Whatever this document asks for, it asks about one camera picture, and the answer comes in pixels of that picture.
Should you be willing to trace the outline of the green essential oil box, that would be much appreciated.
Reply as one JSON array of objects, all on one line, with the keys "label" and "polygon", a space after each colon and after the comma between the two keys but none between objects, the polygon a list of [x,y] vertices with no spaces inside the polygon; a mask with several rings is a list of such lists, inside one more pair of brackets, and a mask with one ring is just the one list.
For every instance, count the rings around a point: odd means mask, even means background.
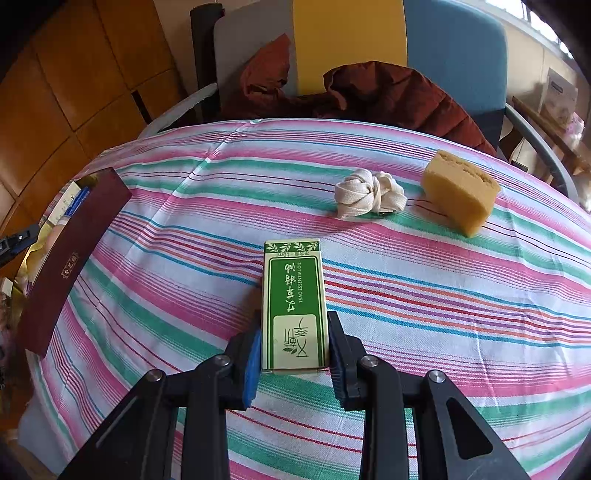
[{"label": "green essential oil box", "polygon": [[264,243],[262,330],[264,371],[328,366],[328,311],[318,239]]}]

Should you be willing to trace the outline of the gold tin box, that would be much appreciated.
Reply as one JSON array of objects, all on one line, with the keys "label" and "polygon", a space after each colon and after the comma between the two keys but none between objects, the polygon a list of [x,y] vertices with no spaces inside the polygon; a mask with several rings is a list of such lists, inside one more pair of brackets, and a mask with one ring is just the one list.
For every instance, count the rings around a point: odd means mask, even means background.
[{"label": "gold tin box", "polygon": [[97,183],[96,174],[71,181],[50,208],[49,214],[41,224],[37,241],[27,249],[16,275],[15,285],[24,296],[30,294],[34,282],[63,229]]}]

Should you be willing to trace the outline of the dark red box lid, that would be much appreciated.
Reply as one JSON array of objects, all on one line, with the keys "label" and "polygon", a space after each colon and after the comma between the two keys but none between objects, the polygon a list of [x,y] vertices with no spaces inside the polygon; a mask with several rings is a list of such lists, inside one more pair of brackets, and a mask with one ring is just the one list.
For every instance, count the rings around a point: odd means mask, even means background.
[{"label": "dark red box lid", "polygon": [[63,227],[26,294],[17,329],[19,345],[47,353],[60,312],[78,275],[131,192],[112,168],[80,180],[89,194]]}]

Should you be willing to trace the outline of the striped pink green bedsheet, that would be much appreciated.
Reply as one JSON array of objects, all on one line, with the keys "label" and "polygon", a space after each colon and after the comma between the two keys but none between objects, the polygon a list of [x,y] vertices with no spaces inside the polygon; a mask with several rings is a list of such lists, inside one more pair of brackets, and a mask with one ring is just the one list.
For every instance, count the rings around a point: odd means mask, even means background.
[{"label": "striped pink green bedsheet", "polygon": [[[466,237],[430,202],[438,150],[501,190]],[[446,372],[534,479],[559,477],[590,429],[590,217],[503,161],[416,132],[328,120],[180,128],[100,154],[131,192],[76,280],[20,443],[60,471],[152,368],[221,353],[260,305],[263,245],[315,238],[346,333],[397,369]],[[404,211],[339,219],[335,184],[390,173]]]}]

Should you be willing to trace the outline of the wooden wardrobe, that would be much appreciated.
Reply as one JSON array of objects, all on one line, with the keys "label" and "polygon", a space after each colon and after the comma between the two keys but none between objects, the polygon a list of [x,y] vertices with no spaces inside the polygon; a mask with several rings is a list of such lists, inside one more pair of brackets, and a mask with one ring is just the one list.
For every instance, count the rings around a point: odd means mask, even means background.
[{"label": "wooden wardrobe", "polygon": [[39,220],[102,151],[183,99],[151,1],[65,1],[1,73],[1,233]]}]

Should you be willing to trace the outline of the beige knotted cloth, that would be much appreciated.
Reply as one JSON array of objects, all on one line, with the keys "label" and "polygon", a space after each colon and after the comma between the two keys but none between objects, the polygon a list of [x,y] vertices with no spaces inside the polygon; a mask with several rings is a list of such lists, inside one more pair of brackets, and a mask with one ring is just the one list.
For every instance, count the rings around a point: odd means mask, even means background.
[{"label": "beige knotted cloth", "polygon": [[358,169],[335,184],[337,217],[346,219],[368,213],[392,214],[404,211],[408,198],[390,173]]}]

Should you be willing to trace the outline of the yellow sponge block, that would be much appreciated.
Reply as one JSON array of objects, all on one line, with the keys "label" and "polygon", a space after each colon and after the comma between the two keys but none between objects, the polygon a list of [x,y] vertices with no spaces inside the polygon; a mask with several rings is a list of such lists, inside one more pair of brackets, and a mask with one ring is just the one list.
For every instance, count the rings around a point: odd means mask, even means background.
[{"label": "yellow sponge block", "polygon": [[443,150],[426,166],[421,184],[427,199],[469,238],[485,224],[501,190],[478,166]]}]

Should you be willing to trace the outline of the black rolled mat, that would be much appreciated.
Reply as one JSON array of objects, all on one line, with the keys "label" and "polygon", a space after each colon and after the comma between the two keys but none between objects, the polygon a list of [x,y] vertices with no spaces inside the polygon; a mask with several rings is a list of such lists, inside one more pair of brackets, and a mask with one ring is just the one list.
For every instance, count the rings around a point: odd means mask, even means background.
[{"label": "black rolled mat", "polygon": [[189,15],[197,90],[201,91],[207,86],[213,86],[211,95],[198,104],[201,119],[204,123],[208,123],[217,121],[221,114],[221,95],[217,89],[214,26],[224,16],[224,8],[221,3],[206,3],[193,8]]}]

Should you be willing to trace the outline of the wooden desk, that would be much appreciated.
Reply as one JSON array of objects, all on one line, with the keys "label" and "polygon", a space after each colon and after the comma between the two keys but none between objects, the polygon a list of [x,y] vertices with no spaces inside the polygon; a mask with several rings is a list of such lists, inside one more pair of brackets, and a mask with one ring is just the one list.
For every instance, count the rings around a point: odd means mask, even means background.
[{"label": "wooden desk", "polygon": [[544,181],[552,178],[557,183],[563,177],[558,166],[571,177],[590,172],[590,149],[519,98],[513,96],[506,104],[505,116],[512,124],[510,133],[500,141],[501,151],[507,157],[526,140],[546,167]]}]

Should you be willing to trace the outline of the white box on desk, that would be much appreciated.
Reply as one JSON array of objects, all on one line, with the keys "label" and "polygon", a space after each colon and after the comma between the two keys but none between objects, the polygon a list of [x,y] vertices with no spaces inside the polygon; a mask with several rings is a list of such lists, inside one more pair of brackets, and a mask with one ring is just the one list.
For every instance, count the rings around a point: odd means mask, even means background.
[{"label": "white box on desk", "polygon": [[577,98],[577,87],[550,68],[541,98],[541,115],[565,130],[575,112]]}]

